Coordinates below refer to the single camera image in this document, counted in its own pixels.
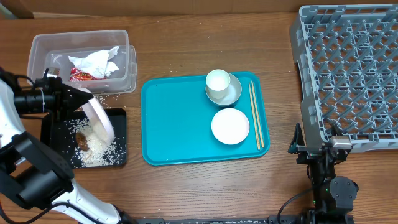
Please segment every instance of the clear plastic storage box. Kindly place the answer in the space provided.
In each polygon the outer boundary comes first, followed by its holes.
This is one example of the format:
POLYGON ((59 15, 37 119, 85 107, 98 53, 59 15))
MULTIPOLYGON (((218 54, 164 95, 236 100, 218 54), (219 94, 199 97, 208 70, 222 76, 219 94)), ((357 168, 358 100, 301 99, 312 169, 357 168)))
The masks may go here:
POLYGON ((136 88, 136 51, 129 45, 125 30, 37 35, 30 50, 27 75, 35 81, 36 78, 43 77, 46 68, 59 70, 63 83, 75 88, 87 88, 94 94, 130 93, 136 88), (110 62, 114 62, 119 70, 111 72, 105 80, 69 81, 74 65, 68 56, 83 58, 115 46, 120 48, 110 62))

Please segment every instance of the brown food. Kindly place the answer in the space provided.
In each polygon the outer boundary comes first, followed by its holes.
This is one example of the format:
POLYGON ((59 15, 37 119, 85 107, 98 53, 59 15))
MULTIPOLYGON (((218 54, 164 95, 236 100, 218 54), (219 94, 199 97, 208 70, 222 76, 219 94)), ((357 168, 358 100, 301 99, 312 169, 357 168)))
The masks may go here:
POLYGON ((83 150, 83 151, 89 150, 88 145, 87 145, 86 136, 84 136, 84 134, 76 133, 76 141, 81 150, 83 150))

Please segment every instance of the white cup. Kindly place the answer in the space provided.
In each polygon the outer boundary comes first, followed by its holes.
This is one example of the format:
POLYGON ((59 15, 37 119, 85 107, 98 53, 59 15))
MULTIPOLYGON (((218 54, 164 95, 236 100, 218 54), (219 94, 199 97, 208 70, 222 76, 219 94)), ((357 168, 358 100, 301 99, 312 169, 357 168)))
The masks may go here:
POLYGON ((229 77, 229 73, 221 69, 211 71, 206 77, 208 92, 215 99, 221 99, 226 96, 230 83, 231 77, 229 77))

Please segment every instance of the red packaging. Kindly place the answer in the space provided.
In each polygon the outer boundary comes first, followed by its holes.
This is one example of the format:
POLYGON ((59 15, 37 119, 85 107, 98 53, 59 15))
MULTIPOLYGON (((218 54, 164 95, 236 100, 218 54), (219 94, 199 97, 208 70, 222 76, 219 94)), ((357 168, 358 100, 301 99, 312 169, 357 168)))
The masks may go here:
POLYGON ((88 80, 103 80, 105 78, 95 78, 89 73, 83 72, 77 68, 73 68, 70 70, 69 81, 77 82, 77 81, 88 81, 88 80))

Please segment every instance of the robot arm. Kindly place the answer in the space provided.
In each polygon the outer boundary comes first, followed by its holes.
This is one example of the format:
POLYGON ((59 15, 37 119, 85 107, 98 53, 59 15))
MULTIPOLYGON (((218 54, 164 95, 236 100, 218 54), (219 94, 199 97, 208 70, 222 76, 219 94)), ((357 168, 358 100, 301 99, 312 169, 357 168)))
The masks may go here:
POLYGON ((315 206, 304 210, 301 219, 310 224, 354 224, 353 217, 347 213, 354 209, 359 187, 349 178, 337 176, 335 173, 335 165, 347 160, 353 145, 337 126, 332 127, 331 134, 329 142, 321 147, 305 147, 300 124, 296 125, 288 152, 298 154, 297 164, 307 165, 315 206))
MULTIPOLYGON (((23 114, 44 112, 52 113, 53 122, 61 121, 92 97, 46 75, 31 90, 22 90, 17 76, 0 68, 0 192, 24 209, 55 210, 83 224, 135 223, 78 185, 64 158, 27 133, 21 123, 23 114), (12 177, 23 158, 32 166, 12 177)), ((0 212, 7 222, 15 223, 0 212)))
POLYGON ((0 148, 11 142, 11 138, 16 134, 25 131, 21 119, 18 116, 14 105, 14 92, 2 80, 0 80, 0 148))

